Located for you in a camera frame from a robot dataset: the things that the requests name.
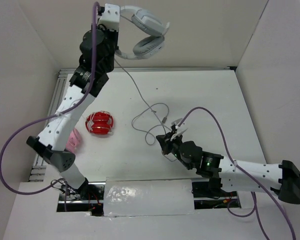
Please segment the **white grey headphones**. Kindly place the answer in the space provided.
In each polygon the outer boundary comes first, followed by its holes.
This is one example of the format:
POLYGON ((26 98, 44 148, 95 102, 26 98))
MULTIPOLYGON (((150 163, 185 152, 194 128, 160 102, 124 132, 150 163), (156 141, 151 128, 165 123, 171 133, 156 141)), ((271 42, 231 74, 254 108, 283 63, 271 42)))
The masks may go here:
POLYGON ((117 49, 115 54, 125 60, 145 60, 158 53, 165 43, 170 23, 163 24, 161 20, 150 11, 133 5, 120 7, 120 14, 131 13, 130 22, 148 35, 139 41, 132 49, 132 53, 122 52, 117 49))

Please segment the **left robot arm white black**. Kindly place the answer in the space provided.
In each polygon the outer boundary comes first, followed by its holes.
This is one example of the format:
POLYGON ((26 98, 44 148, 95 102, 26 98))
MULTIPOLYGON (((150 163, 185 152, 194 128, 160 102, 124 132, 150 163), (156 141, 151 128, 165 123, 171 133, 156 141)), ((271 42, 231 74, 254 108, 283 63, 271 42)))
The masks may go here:
POLYGON ((26 141, 84 200, 93 193, 94 187, 89 186, 79 171, 76 156, 66 149, 66 144, 82 114, 108 81, 107 74, 114 70, 118 36, 119 26, 114 23, 99 23, 84 34, 79 46, 79 66, 69 81, 56 116, 38 136, 30 136, 26 141))

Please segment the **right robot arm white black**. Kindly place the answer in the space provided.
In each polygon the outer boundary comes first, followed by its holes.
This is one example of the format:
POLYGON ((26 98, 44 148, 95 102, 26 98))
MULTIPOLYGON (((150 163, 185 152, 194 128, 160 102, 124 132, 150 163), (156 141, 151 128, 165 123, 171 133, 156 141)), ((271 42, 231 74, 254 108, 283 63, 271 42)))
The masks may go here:
POLYGON ((172 132, 157 135, 163 155, 173 154, 187 169, 208 179, 212 192, 269 192, 282 202, 300 205, 300 171, 289 160, 261 164, 204 151, 193 141, 183 141, 172 132))

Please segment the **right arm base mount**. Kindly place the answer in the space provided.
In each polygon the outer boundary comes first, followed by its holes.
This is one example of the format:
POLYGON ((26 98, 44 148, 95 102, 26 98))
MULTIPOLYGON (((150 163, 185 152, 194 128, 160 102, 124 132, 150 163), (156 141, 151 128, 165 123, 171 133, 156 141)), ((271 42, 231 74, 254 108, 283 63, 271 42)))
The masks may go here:
POLYGON ((193 181, 192 194, 195 210, 240 208, 241 204, 236 191, 212 191, 207 181, 193 181))

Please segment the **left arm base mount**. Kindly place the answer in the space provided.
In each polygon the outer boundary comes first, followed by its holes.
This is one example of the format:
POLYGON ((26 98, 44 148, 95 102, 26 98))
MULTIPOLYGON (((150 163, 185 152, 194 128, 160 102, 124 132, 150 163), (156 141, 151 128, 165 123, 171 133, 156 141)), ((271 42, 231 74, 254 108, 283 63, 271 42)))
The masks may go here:
POLYGON ((104 215, 104 193, 105 182, 90 182, 88 192, 81 196, 61 179, 54 179, 50 182, 53 189, 59 193, 56 212, 87 212, 95 217, 104 215))

